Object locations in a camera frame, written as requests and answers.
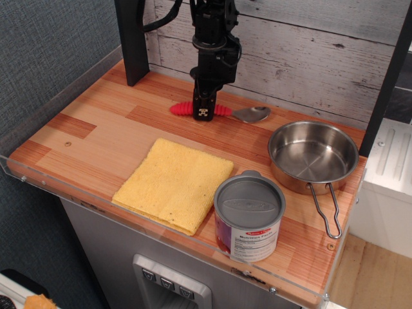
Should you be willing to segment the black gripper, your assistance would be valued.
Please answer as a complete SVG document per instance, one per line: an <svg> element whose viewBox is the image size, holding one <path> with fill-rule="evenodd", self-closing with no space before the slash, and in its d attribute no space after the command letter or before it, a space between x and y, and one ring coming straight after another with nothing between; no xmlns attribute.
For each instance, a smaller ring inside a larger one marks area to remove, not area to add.
<svg viewBox="0 0 412 309"><path fill-rule="evenodd" d="M190 71L194 79L192 116L209 122L214 118L217 92L236 80L242 46L231 33L215 43L203 42L194 35L192 44L198 50L198 65Z"/></svg>

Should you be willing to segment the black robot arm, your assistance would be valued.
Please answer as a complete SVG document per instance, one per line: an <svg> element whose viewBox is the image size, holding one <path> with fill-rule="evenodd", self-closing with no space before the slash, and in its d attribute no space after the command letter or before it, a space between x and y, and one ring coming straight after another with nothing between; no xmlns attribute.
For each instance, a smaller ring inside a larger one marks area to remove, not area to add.
<svg viewBox="0 0 412 309"><path fill-rule="evenodd" d="M198 64L191 69L194 79L193 118L211 121L217 92L236 80L242 56L239 39L232 34L239 12L234 1L191 1L195 33L192 44L198 51Z"/></svg>

